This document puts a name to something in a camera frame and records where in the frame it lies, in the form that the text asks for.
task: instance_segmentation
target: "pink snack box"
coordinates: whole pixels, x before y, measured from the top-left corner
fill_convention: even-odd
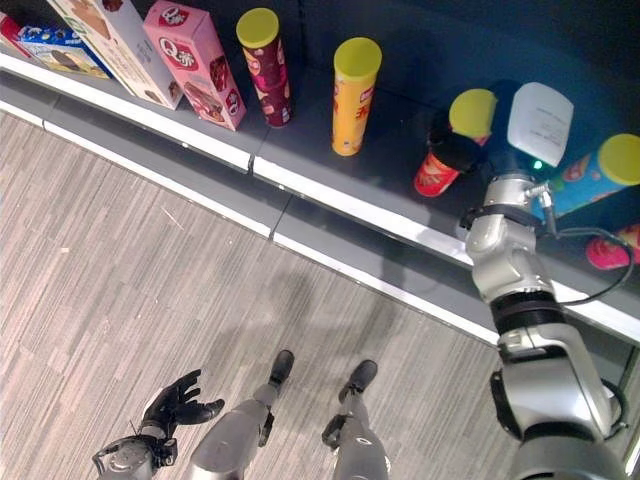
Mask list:
[[[160,0],[144,30],[198,115],[235,131],[246,108],[209,12]]]

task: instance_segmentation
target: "store shelf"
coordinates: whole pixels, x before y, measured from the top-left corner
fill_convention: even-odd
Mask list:
[[[273,240],[457,330],[489,344],[497,341],[489,308],[463,267],[298,198],[289,202]],[[619,382],[633,348],[575,319],[571,323],[600,374]]]
[[[243,79],[247,75],[238,72],[238,65],[242,66],[239,61],[232,62],[232,70],[235,78]],[[56,72],[8,50],[0,50],[0,68],[118,115],[243,171],[248,170],[251,155],[257,151],[268,129],[248,79],[238,82],[238,88],[249,111],[243,119],[242,130],[231,132],[200,120],[186,98],[177,110],[169,110],[129,95],[115,80]]]
[[[37,82],[41,84],[63,78],[65,82],[81,85],[82,88],[70,91],[59,83],[52,84],[51,87],[81,100],[82,103],[75,102],[79,105],[97,107],[99,110],[93,111],[92,116],[95,115],[97,118],[100,112],[108,112],[109,115],[104,114],[110,119],[115,119],[114,115],[122,119],[117,131],[109,131],[111,126],[103,125],[102,120],[93,126],[85,125],[84,112],[78,116],[79,107],[74,107],[66,112],[64,125],[60,124],[62,114],[59,112],[56,117],[58,120],[49,119],[49,128],[52,131],[55,130],[55,133],[79,144],[83,144],[84,141],[87,148],[98,149],[94,151],[103,152],[100,154],[112,161],[120,162],[126,168],[149,176],[153,181],[192,198],[207,208],[232,218],[233,208],[223,208],[225,203],[219,201],[219,196],[215,196],[218,195],[216,192],[224,190],[223,186],[228,187],[224,190],[226,193],[223,196],[229,196],[228,203],[235,205],[236,202],[242,204],[242,201],[233,200],[231,197],[235,194],[231,192],[243,191],[244,182],[252,185],[249,192],[253,191],[251,188],[269,188],[267,184],[274,184],[280,189],[310,199],[407,245],[417,247],[418,250],[426,249],[444,259],[442,269],[463,267],[468,275],[467,281],[470,281],[471,260],[465,253],[463,241],[466,232],[458,223],[470,207],[482,202],[485,180],[479,174],[464,176],[443,195],[434,199],[422,198],[413,191],[411,180],[424,158],[425,132],[433,114],[433,110],[424,105],[385,91],[376,91],[364,147],[358,155],[343,158],[333,153],[330,146],[332,113],[331,102],[327,102],[326,99],[331,98],[333,79],[331,75],[322,71],[296,66],[290,68],[296,102],[293,120],[282,129],[269,129],[264,124],[257,100],[249,85],[248,75],[246,72],[236,73],[239,88],[247,100],[250,112],[241,124],[240,130],[233,133],[198,120],[188,105],[183,104],[178,111],[173,112],[128,96],[115,82],[85,76],[60,75],[16,57],[0,55],[3,68],[7,68],[4,63],[9,58],[9,70],[19,70],[19,75],[23,77],[28,77],[27,74],[38,76]],[[232,65],[234,72],[240,67],[246,68],[242,58],[235,59]],[[24,83],[25,88],[32,88],[29,82]],[[101,91],[103,86],[107,89],[104,92]],[[95,93],[97,99],[85,95],[87,92]],[[105,105],[107,97],[116,99],[118,105],[124,106],[115,108]],[[61,100],[60,104],[64,106],[67,102]],[[142,121],[136,117],[136,112],[139,111],[144,112],[140,117]],[[160,122],[160,126],[145,125],[146,135],[139,138],[137,135],[133,136],[126,126],[131,123],[143,125],[147,116]],[[206,159],[214,155],[200,156],[193,148],[180,146],[183,141],[190,147],[194,146],[188,135],[185,138],[181,137],[184,130],[171,130],[171,125],[182,122],[186,123],[186,126],[182,125],[183,129],[200,135],[202,144],[197,151],[202,151],[207,146],[211,147],[210,151],[214,151],[224,145],[233,152],[243,152],[246,157],[235,163],[208,161],[211,164],[209,166]],[[100,129],[104,130],[103,136],[98,133]],[[156,134],[170,137],[171,140],[165,141]],[[148,160],[138,160],[137,155],[121,150],[118,145],[120,136],[130,148],[140,144],[140,148],[145,151],[151,149],[151,153],[141,157]],[[156,146],[155,142],[158,139],[164,143],[160,142]],[[163,159],[162,172],[153,170],[154,157]],[[198,158],[198,162],[201,163],[197,169],[189,169],[181,163],[183,157]],[[248,169],[254,178],[243,178],[236,184],[235,177],[225,177],[225,165],[243,171]],[[206,172],[209,168],[216,170],[214,177],[220,180],[216,180],[215,186],[199,185],[199,169]],[[265,180],[265,185],[258,179]],[[252,219],[255,216],[252,207],[245,210],[242,210],[242,207],[238,208],[240,213],[237,221],[244,222],[243,224],[260,231],[263,235],[268,234],[268,229],[277,221],[274,220],[275,212],[271,211],[258,215],[255,223],[248,222],[245,218]],[[617,215],[622,210],[624,209],[609,211]],[[584,297],[585,294],[582,292],[597,291],[610,281],[611,275],[594,271],[584,262],[582,252],[569,257],[557,246],[551,245],[547,255],[543,257],[552,272],[561,299]],[[605,297],[603,301],[570,307],[571,311],[598,328],[640,344],[640,295],[637,288],[634,289],[640,277],[636,275],[634,278],[636,282],[632,282],[626,289]]]
[[[67,97],[44,128],[265,237],[289,200],[264,182]]]
[[[425,154],[424,132],[433,112],[377,91],[362,151],[340,157],[330,145],[331,105],[322,100],[331,96],[331,76],[312,69],[293,74],[301,92],[295,121],[269,132],[256,155],[254,175],[470,269],[466,231],[459,221],[482,204],[485,179],[480,173],[467,175],[433,199],[419,197],[411,185]],[[584,292],[606,284],[584,260],[563,262],[548,255],[543,259],[562,299],[584,298]],[[569,308],[592,324],[640,343],[640,296],[632,288]]]
[[[42,128],[58,100],[58,94],[48,88],[24,82],[20,78],[0,71],[0,110]]]

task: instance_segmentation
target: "wooden floor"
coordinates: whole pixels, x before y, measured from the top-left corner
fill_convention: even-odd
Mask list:
[[[0,435],[4,479],[93,479],[91,455],[202,368],[228,407],[296,354],[247,478],[329,479],[320,433],[363,358],[394,479],[505,478],[517,444],[487,387],[493,349],[72,144],[1,119]],[[207,426],[179,427],[185,478]]]

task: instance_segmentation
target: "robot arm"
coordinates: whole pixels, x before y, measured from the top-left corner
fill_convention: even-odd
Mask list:
[[[200,370],[194,370],[162,389],[145,410],[139,432],[121,438],[97,452],[92,460],[99,480],[150,480],[158,469],[175,463],[178,425],[194,425],[214,418],[224,407],[219,399],[198,403]]]
[[[623,480],[604,445],[612,425],[605,389],[535,254],[530,201],[545,191],[521,174],[494,179],[466,241],[500,334],[503,368],[491,378],[498,420],[522,442],[511,478]]]

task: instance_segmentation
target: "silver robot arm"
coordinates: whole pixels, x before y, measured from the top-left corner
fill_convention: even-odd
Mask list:
[[[489,185],[466,240],[473,279],[491,307],[502,370],[491,378],[498,420],[522,443],[511,478],[623,480],[604,445],[612,424],[605,389],[578,331],[568,325],[535,253],[527,176]]]

